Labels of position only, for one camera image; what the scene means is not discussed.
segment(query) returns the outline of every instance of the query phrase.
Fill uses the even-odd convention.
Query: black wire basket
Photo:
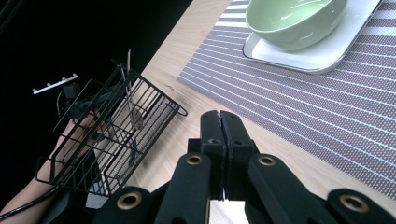
[[[67,106],[54,128],[61,140],[48,158],[38,161],[37,180],[109,196],[126,184],[172,118],[187,115],[136,71],[114,63],[106,83],[90,80]],[[70,120],[75,125],[64,132]],[[45,161],[50,174],[38,176]]]

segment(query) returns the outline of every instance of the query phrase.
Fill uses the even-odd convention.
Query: light wood surface
[[[128,185],[153,191],[169,181],[177,160],[187,152],[188,139],[200,137],[200,116],[210,110],[233,112],[177,81],[180,72],[230,3],[230,0],[192,1],[142,73],[143,77],[185,107],[189,115],[175,116],[134,172]],[[354,189],[396,217],[396,202],[392,199],[240,117],[259,150],[283,160],[312,193],[326,198],[332,189]],[[248,223],[243,203],[212,202],[210,223]]]

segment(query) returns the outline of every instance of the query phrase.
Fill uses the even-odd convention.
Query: placemat
[[[321,76],[243,55],[248,2],[231,2],[177,80],[396,200],[396,0]]]

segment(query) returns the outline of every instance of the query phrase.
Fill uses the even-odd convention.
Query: bowl
[[[247,26],[284,50],[309,47],[343,19],[347,0],[250,0]]]

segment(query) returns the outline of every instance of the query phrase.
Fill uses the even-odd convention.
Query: black background
[[[57,135],[56,99],[62,87],[33,94],[71,77],[84,86],[106,81],[126,62],[141,73],[191,0],[25,1],[0,34],[0,208],[34,176]]]

